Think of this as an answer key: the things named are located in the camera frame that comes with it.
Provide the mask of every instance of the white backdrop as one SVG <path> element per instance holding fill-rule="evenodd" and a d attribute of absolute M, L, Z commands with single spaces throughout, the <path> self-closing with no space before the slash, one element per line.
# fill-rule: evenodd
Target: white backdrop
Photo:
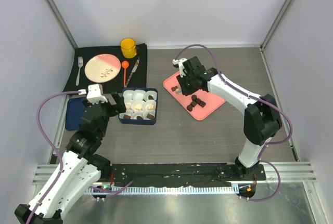
<path fill-rule="evenodd" d="M 333 223 L 333 4 L 295 0 L 266 49 L 300 159 L 310 161 Z"/>
<path fill-rule="evenodd" d="M 54 0 L 79 47 L 262 44 L 284 0 Z"/>
<path fill-rule="evenodd" d="M 38 131 L 36 111 L 48 96 L 63 90 L 74 51 L 44 0 L 0 0 L 0 223 L 27 204 L 37 164 L 50 147 Z M 52 138 L 62 99 L 45 105 L 42 126 Z"/>

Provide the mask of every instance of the black cloth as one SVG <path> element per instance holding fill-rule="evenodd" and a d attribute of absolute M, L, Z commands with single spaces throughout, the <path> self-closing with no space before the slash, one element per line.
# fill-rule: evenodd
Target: black cloth
<path fill-rule="evenodd" d="M 87 89 L 88 85 L 95 84 L 95 82 L 90 81 L 84 73 L 85 65 L 90 59 L 99 54 L 112 54 L 115 55 L 120 63 L 127 60 L 130 66 L 126 71 L 126 80 L 130 76 L 135 62 L 138 57 L 140 57 L 139 66 L 136 72 L 133 74 L 128 87 L 141 87 L 145 88 L 147 85 L 147 45 L 140 44 L 136 46 L 138 54 L 132 59 L 126 59 L 122 53 L 120 46 L 96 46 L 96 47 L 82 47 L 75 49 L 74 62 L 72 66 L 71 74 L 67 80 L 66 86 L 63 91 Z M 79 66 L 78 58 L 83 58 L 83 66 L 80 72 L 80 83 L 78 86 L 75 85 L 76 77 L 78 75 Z M 121 93 L 124 88 L 124 69 L 121 68 L 119 74 L 111 81 L 102 83 L 103 93 L 118 92 Z"/>

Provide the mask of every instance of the gray floor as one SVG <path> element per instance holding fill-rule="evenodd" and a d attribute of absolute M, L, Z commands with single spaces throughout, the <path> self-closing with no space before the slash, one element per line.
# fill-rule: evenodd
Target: gray floor
<path fill-rule="evenodd" d="M 255 198 L 271 195 L 275 184 L 257 185 Z M 117 196 L 96 202 L 83 196 L 64 224 L 315 224 L 302 183 L 283 183 L 266 202 L 239 200 L 234 194 Z"/>
<path fill-rule="evenodd" d="M 97 151 L 112 163 L 196 163 L 233 162 L 241 152 L 245 136 L 243 117 L 229 103 L 223 104 L 203 121 L 193 119 L 163 88 L 163 81 L 174 74 L 172 59 L 179 50 L 148 51 L 147 87 L 159 91 L 157 123 L 153 126 L 123 125 L 110 119 L 106 137 Z M 254 93 L 273 94 L 258 48 L 213 49 L 222 73 Z M 198 56 L 206 67 L 213 61 L 204 49 L 190 49 L 182 57 Z M 63 152 L 72 131 L 65 131 Z M 273 141 L 281 140 L 280 130 Z M 263 159 L 272 162 L 294 161 L 289 143 L 269 147 Z"/>

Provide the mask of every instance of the orange spoon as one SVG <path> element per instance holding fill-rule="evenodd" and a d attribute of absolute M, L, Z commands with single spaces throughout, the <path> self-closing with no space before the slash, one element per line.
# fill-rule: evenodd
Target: orange spoon
<path fill-rule="evenodd" d="M 130 66 L 128 61 L 121 62 L 121 67 L 124 68 L 124 87 L 126 85 L 126 69 Z"/>

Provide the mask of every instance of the fork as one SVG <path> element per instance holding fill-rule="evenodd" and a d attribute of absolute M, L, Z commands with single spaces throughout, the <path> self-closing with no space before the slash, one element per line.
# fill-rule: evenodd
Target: fork
<path fill-rule="evenodd" d="M 82 66 L 83 66 L 83 58 L 79 57 L 79 72 L 78 72 L 78 76 L 76 78 L 76 86 L 78 86 L 79 82 L 80 82 L 80 70 L 81 70 Z"/>

